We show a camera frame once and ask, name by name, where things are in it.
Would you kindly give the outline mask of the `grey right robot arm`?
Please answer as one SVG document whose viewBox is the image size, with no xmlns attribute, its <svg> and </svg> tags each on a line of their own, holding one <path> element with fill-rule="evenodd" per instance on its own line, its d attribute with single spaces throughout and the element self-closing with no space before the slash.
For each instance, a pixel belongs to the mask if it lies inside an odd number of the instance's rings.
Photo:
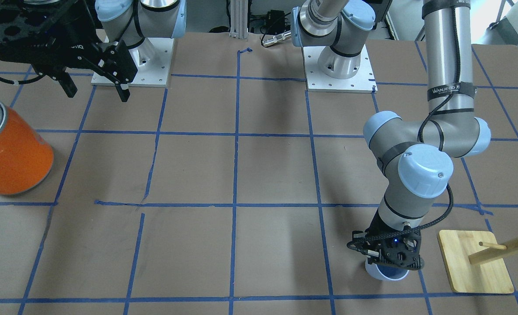
<svg viewBox="0 0 518 315">
<path fill-rule="evenodd" d="M 131 86 L 164 87 L 172 45 L 186 30 L 185 0 L 0 0 L 0 60 L 30 64 L 72 98 L 67 69 L 92 70 L 121 101 Z"/>
</svg>

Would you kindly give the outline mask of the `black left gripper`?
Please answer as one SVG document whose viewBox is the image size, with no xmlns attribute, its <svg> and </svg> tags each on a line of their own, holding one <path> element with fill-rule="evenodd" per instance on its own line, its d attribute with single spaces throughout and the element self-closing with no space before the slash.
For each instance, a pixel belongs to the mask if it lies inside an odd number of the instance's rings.
<svg viewBox="0 0 518 315">
<path fill-rule="evenodd" d="M 365 236 L 360 236 L 361 234 L 361 231 L 354 231 L 347 247 L 366 255 L 369 264 L 405 270 L 423 269 L 420 227 L 403 227 L 402 231 L 396 231 L 376 214 L 365 230 Z"/>
</svg>

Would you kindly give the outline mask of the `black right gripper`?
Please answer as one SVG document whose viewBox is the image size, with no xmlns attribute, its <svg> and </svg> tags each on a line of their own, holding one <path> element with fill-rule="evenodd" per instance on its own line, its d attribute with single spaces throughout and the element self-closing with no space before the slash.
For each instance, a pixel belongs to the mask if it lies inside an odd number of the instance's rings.
<svg viewBox="0 0 518 315">
<path fill-rule="evenodd" d="M 101 28 L 94 0 L 0 0 L 0 60 L 30 64 L 38 74 L 0 81 L 30 84 L 48 76 L 73 98 L 78 89 L 66 69 L 87 69 L 107 78 L 127 102 L 137 66 L 121 38 L 99 38 Z"/>
</svg>

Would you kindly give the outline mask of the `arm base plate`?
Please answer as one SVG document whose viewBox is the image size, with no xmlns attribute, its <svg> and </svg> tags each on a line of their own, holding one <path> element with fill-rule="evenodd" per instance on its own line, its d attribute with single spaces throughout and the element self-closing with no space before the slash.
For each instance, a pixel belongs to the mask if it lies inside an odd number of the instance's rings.
<svg viewBox="0 0 518 315">
<path fill-rule="evenodd" d="M 337 55 L 328 46 L 303 47 L 307 89 L 316 92 L 377 92 L 366 46 L 359 55 Z"/>
<path fill-rule="evenodd" d="M 174 44 L 173 38 L 145 38 L 141 45 L 130 49 L 138 71 L 133 81 L 129 82 L 129 87 L 166 88 Z"/>
</svg>

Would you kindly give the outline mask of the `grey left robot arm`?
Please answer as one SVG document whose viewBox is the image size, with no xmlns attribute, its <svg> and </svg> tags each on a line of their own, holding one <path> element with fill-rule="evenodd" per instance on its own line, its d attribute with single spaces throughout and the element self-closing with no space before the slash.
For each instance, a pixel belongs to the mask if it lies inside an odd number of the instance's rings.
<svg viewBox="0 0 518 315">
<path fill-rule="evenodd" d="M 369 227 L 354 231 L 347 247 L 366 257 L 365 269 L 375 278 L 401 278 L 423 268 L 421 231 L 452 210 L 452 159 L 480 154 L 490 144 L 487 122 L 474 114 L 470 9 L 469 0 L 424 1 L 426 118 L 409 122 L 387 110 L 363 127 L 388 186 Z M 348 80 L 361 67 L 375 22 L 375 11 L 362 0 L 307 0 L 292 10 L 292 42 L 321 46 L 321 74 Z"/>
</svg>

